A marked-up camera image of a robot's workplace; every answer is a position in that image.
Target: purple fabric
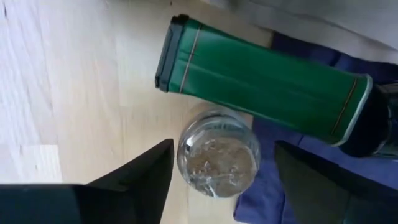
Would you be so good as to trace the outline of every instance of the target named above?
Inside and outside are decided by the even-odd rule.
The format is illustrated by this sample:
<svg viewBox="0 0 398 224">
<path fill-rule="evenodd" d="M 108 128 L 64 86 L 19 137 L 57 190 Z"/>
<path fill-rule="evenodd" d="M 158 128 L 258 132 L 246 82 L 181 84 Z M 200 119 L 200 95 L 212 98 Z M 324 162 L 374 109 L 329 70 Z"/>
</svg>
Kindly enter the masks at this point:
<svg viewBox="0 0 398 224">
<path fill-rule="evenodd" d="M 398 80 L 398 66 L 388 63 L 366 62 L 335 50 L 275 34 L 271 48 L 279 52 L 327 64 L 354 73 L 368 73 L 374 83 Z M 274 142 L 284 140 L 318 154 L 345 169 L 398 189 L 398 162 L 384 159 L 355 159 L 338 148 L 303 136 L 278 124 L 254 118 L 253 131 L 261 144 L 260 170 L 252 186 L 236 202 L 234 218 L 252 224 L 296 224 L 293 211 L 285 198 L 274 162 Z"/>
</svg>

